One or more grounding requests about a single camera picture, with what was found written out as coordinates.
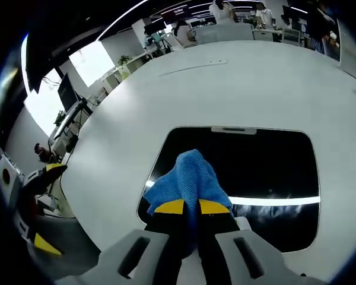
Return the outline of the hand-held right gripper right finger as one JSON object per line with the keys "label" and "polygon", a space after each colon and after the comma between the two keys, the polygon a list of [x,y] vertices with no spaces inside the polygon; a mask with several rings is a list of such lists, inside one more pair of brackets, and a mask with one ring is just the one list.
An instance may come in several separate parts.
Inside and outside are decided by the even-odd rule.
{"label": "hand-held right gripper right finger", "polygon": [[249,229],[240,229],[220,203],[198,202],[198,252],[207,284],[322,284],[290,270],[283,254]]}

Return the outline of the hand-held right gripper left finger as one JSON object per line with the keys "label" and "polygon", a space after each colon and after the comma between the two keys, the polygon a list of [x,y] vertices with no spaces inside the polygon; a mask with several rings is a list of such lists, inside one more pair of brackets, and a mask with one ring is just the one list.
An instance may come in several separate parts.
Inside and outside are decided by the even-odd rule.
{"label": "hand-held right gripper left finger", "polygon": [[136,229],[103,251],[95,267],[56,284],[176,284],[186,252],[186,204],[166,202],[145,229]]}

